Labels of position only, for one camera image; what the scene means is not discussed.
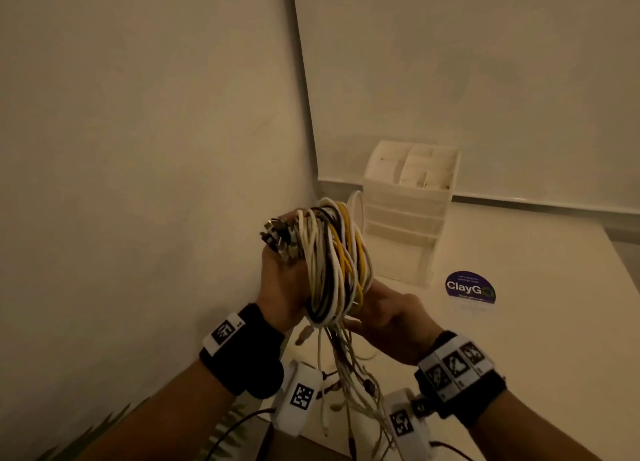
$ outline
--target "black cable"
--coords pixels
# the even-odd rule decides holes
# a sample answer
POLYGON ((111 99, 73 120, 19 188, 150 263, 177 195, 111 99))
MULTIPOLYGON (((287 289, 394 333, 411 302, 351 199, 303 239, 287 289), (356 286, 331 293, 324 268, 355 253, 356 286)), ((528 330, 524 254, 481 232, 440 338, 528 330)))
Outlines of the black cable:
POLYGON ((270 408, 270 409, 256 410, 255 412, 252 412, 248 416, 245 416, 242 419, 240 419, 234 425, 229 427, 229 429, 227 429, 227 431, 224 434, 222 434, 222 436, 220 436, 219 440, 216 441, 216 443, 213 445, 212 449, 209 450, 209 453, 204 458, 204 461, 209 461, 209 459, 211 459, 212 454, 215 452, 216 449, 218 449, 218 446, 224 440, 224 438, 226 438, 229 434, 231 434, 234 431, 234 429, 236 429, 236 427, 238 427, 240 424, 242 424, 245 421, 248 421, 252 417, 259 416, 260 414, 273 414, 275 411, 276 411, 276 409, 273 408, 273 407, 270 408))
POLYGON ((460 456, 462 456, 467 461, 473 461, 473 459, 471 459, 469 456, 464 454, 462 451, 460 451, 457 448, 454 448, 452 445, 447 444, 446 442, 430 441, 429 444, 434 448, 441 447, 441 448, 451 449, 454 453, 459 454, 460 456))

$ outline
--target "human hand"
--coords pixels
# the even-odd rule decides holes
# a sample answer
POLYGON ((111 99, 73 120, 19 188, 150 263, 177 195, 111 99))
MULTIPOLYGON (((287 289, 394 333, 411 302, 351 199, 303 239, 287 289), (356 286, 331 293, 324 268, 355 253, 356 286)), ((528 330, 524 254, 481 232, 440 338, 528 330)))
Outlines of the human hand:
POLYGON ((359 321, 344 320, 349 331, 406 365, 417 365, 443 331, 418 297, 398 293, 378 280, 373 281, 362 308, 353 316, 359 321))
MULTIPOLYGON (((280 217, 291 221, 292 211, 280 217)), ((255 303, 264 319, 281 333, 296 326, 305 315, 305 302, 311 294, 307 263, 304 259, 285 262, 268 246, 262 249, 262 278, 255 303)))

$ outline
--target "bundle of cables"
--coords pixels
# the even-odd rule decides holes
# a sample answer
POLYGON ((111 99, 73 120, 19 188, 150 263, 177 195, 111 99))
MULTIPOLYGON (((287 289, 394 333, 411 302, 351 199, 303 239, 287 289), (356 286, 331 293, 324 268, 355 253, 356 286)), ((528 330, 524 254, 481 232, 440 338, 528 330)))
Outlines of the bundle of cables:
MULTIPOLYGON (((296 344, 318 329, 317 367, 322 371, 321 334, 324 330, 333 347, 339 384, 344 393, 343 404, 332 406, 332 410, 346 408, 352 457, 355 457, 355 441, 350 409, 377 420, 380 433, 373 447, 373 459, 380 450, 383 435, 390 446, 392 434, 385 421, 380 386, 359 361, 363 359, 353 351, 351 332, 343 324, 346 315, 354 314, 362 307, 364 295, 373 280, 371 259, 360 231, 351 219, 347 205, 329 198, 323 198, 311 209, 298 210, 292 222, 269 220, 265 229, 261 233, 262 240, 285 261, 304 258, 307 262, 311 297, 306 309, 310 326, 302 331, 296 344)), ((324 397, 321 396, 321 421, 326 435, 324 397)))

